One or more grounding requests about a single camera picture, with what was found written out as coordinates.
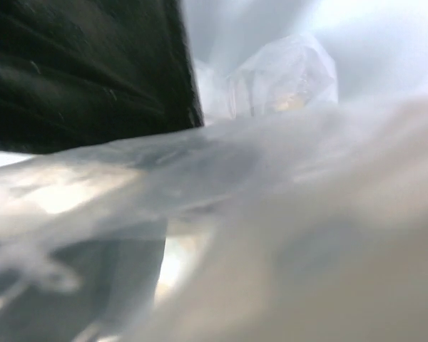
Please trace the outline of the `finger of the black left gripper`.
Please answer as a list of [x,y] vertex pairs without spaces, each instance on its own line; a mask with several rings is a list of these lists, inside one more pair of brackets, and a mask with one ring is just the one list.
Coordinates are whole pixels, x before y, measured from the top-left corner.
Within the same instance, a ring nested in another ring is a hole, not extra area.
[[203,123],[179,1],[0,1],[0,151]]

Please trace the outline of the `clear zip top bag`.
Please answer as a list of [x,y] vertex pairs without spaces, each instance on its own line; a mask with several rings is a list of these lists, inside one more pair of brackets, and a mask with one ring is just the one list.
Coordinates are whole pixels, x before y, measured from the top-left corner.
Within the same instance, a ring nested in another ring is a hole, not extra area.
[[0,167],[0,341],[428,341],[428,94],[334,105],[311,39],[209,125]]

